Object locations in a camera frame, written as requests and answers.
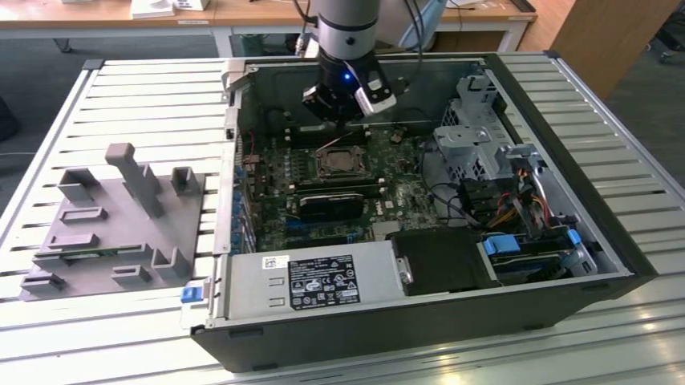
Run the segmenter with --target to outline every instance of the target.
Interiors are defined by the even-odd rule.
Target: blue latch
[[[187,286],[180,292],[180,303],[191,303],[201,301],[201,287]]]
[[[582,240],[579,239],[579,234],[575,230],[569,230],[569,239],[574,243],[574,245],[578,245]]]
[[[492,235],[484,240],[483,248],[487,255],[520,251],[518,241],[512,235]]]

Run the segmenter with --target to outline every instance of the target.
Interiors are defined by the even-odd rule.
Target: power supply label
[[[351,255],[289,261],[288,276],[289,307],[295,310],[360,301]]]

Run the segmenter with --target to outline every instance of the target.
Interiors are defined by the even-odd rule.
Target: wooden desk
[[[502,31],[498,51],[514,51],[535,14],[520,13],[508,0],[494,7],[446,10],[438,31]],[[229,43],[239,34],[297,33],[301,20],[288,0],[211,0],[203,12],[131,20],[129,0],[0,0],[0,39],[86,38],[209,34],[220,57],[240,56]]]
[[[240,56],[240,48],[229,44],[237,34],[285,34],[301,30],[301,19],[289,0],[215,0],[213,37],[219,56]],[[496,51],[515,51],[534,13],[518,11],[508,0],[488,0],[490,7],[476,10],[444,10],[438,32],[499,31]]]
[[[203,12],[175,10],[164,18],[131,20],[131,0],[93,0],[62,4],[60,0],[1,0],[0,28],[136,28],[184,27],[209,25],[216,11],[216,1]]]

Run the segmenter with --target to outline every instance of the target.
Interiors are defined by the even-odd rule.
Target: wooden cabinet
[[[606,98],[679,0],[528,0],[536,20],[519,51],[554,50]]]

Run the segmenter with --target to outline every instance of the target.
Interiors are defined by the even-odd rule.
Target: cpu socket
[[[359,146],[323,148],[313,157],[319,179],[366,176],[364,150]]]

